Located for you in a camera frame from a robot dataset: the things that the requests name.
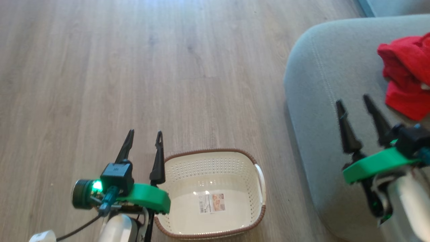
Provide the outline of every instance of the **brown basket rim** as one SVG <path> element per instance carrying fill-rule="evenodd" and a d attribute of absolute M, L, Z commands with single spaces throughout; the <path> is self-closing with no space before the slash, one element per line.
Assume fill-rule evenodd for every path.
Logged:
<path fill-rule="evenodd" d="M 180 157 L 180 156 L 194 155 L 194 154 L 200 154 L 200 153 L 209 153 L 209 152 L 238 152 L 238 153 L 242 153 L 242 154 L 246 155 L 251 160 L 251 162 L 253 164 L 257 164 L 254 157 L 252 155 L 250 155 L 248 152 L 241 150 L 241 149 L 231 149 L 231 148 L 230 149 L 227 149 L 227 148 L 224 148 L 224 149 L 200 149 L 200 150 L 178 153 L 178 154 L 171 155 L 171 156 L 167 157 L 166 159 L 164 159 L 164 163 L 168 162 L 169 160 L 171 160 L 173 158 Z M 260 215 L 258 216 L 257 220 L 253 224 L 250 224 L 246 227 L 235 229 L 235 230 L 229 230 L 229 231 L 223 231 L 223 232 L 214 232 L 214 233 L 175 234 L 175 233 L 171 233 L 171 232 L 167 231 L 161 225 L 161 223 L 157 217 L 154 217 L 154 222 L 157 225 L 158 229 L 161 230 L 165 235 L 170 236 L 170 237 L 175 238 L 175 239 L 214 239 L 217 237 L 231 236 L 234 234 L 243 233 L 245 231 L 248 231 L 248 230 L 255 228 L 263 219 L 265 212 L 266 212 L 266 205 L 262 205 Z"/>

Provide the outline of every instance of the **beige plastic basket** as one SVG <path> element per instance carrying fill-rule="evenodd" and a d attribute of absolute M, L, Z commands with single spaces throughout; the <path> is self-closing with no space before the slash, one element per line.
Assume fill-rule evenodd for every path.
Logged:
<path fill-rule="evenodd" d="M 266 185 L 255 159 L 238 149 L 200 150 L 166 158 L 170 214 L 155 223 L 178 239 L 211 239 L 257 226 L 266 211 Z"/>

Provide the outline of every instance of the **product label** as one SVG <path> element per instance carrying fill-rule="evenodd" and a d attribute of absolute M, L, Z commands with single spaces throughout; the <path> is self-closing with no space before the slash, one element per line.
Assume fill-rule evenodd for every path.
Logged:
<path fill-rule="evenodd" d="M 199 209 L 201 214 L 225 211 L 224 194 L 199 194 Z"/>

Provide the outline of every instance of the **red garment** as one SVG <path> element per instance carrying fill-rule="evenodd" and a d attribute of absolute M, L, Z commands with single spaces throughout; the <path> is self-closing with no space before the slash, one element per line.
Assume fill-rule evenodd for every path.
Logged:
<path fill-rule="evenodd" d="M 385 103 L 408 118 L 419 121 L 430 113 L 430 33 L 381 44 L 383 75 L 389 77 Z"/>

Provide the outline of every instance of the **basket handle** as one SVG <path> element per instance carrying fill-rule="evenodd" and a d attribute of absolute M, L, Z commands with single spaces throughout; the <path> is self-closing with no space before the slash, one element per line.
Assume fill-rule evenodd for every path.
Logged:
<path fill-rule="evenodd" d="M 261 196 L 263 197 L 262 204 L 266 205 L 266 182 L 264 180 L 263 171 L 258 164 L 254 164 L 254 166 L 257 169 L 258 180 L 260 181 Z"/>

